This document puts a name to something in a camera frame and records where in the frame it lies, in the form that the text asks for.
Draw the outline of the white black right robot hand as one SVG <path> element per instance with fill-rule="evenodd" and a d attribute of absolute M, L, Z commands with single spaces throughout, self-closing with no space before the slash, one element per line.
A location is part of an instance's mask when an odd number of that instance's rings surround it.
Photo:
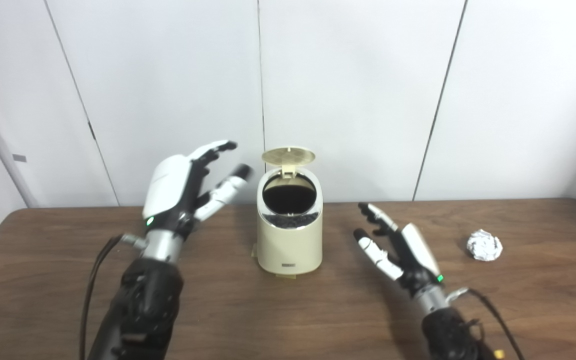
<path fill-rule="evenodd" d="M 411 298 L 419 296 L 423 289 L 441 285 L 439 265 L 420 230 L 409 223 L 398 226 L 391 217 L 372 203 L 360 202 L 358 208 L 368 223 L 377 226 L 372 231 L 377 237 L 386 237 L 395 255 L 379 247 L 363 229 L 353 232 L 359 248 L 388 278 L 397 281 Z"/>

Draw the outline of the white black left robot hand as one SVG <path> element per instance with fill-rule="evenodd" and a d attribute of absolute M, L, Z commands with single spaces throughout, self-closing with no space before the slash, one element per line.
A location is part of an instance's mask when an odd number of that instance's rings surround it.
<path fill-rule="evenodd" d="M 209 164 L 221 153 L 237 147 L 235 141 L 217 140 L 199 146 L 189 155 L 176 154 L 162 160 L 155 168 L 142 208 L 146 234 L 170 231 L 187 237 L 197 224 L 231 203 L 253 174 L 247 164 L 238 164 L 213 189 L 205 193 L 201 190 L 210 173 Z"/>

